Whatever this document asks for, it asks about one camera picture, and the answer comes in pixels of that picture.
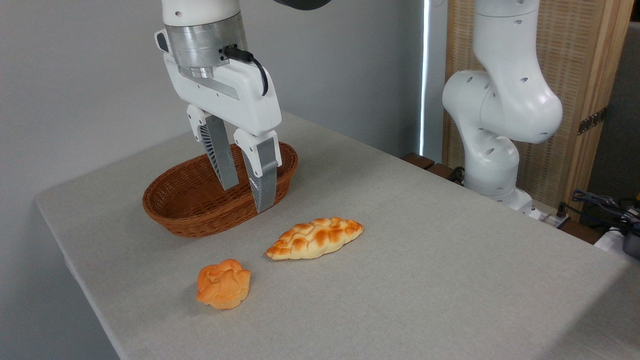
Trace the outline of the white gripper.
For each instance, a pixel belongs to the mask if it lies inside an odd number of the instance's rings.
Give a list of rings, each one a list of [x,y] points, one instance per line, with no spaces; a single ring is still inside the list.
[[[195,140],[203,144],[222,189],[228,191],[239,184],[226,121],[241,128],[234,132],[234,140],[242,150],[257,212],[272,207],[277,168],[282,165],[274,131],[282,114],[274,86],[269,84],[263,95],[261,71],[254,64],[235,59],[216,67],[212,79],[194,79],[180,73],[172,55],[165,52],[163,58],[176,93],[190,104],[190,127]]]

